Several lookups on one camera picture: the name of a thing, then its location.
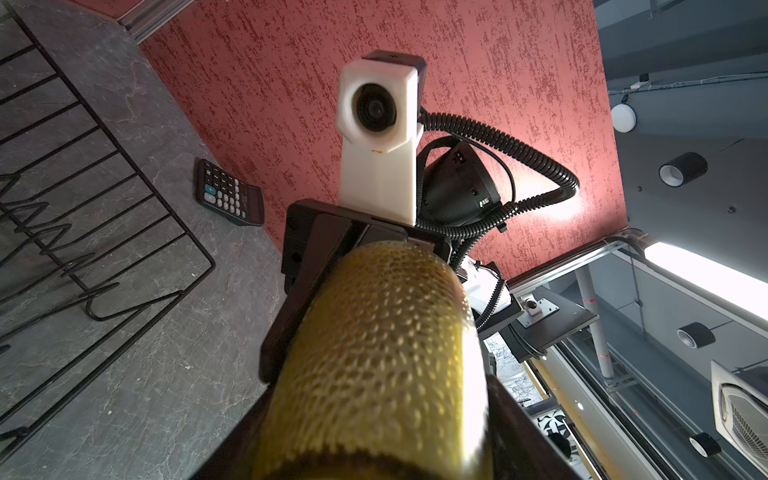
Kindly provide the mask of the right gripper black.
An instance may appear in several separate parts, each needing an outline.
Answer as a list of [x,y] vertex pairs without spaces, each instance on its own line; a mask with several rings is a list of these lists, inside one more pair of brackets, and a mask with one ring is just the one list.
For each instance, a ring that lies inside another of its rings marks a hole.
[[286,298],[261,345],[262,382],[279,377],[292,339],[335,265],[353,249],[379,241],[409,243],[444,261],[452,253],[446,237],[415,226],[312,199],[288,208],[281,266]]

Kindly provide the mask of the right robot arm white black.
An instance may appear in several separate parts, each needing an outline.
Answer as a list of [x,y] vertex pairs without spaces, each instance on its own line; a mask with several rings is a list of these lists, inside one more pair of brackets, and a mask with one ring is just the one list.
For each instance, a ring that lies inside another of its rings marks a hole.
[[[416,157],[416,220],[408,226],[314,199],[287,209],[281,271],[287,298],[260,349],[259,378],[274,383],[307,309],[335,264],[358,246],[406,242],[437,254],[457,268],[473,246],[516,215],[564,202],[580,188],[575,174],[534,147],[467,117],[423,111],[428,131],[441,137]],[[555,189],[502,202],[480,160],[507,156],[555,184]]]

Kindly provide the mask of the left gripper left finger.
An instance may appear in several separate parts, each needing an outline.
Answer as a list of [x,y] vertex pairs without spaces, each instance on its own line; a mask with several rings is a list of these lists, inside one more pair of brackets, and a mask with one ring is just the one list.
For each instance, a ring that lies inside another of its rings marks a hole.
[[251,479],[259,435],[268,409],[269,401],[258,401],[191,478]]

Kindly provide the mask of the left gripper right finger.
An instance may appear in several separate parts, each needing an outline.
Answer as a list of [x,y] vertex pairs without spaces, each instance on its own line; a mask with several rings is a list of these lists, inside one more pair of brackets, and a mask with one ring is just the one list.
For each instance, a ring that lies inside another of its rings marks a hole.
[[579,478],[493,375],[486,376],[493,479]]

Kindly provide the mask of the olive green glass cup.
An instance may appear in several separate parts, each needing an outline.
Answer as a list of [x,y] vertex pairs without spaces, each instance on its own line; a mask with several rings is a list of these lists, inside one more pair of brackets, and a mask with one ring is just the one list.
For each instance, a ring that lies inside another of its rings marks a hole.
[[488,394],[465,292],[436,255],[376,242],[312,301],[276,383],[255,479],[489,479]]

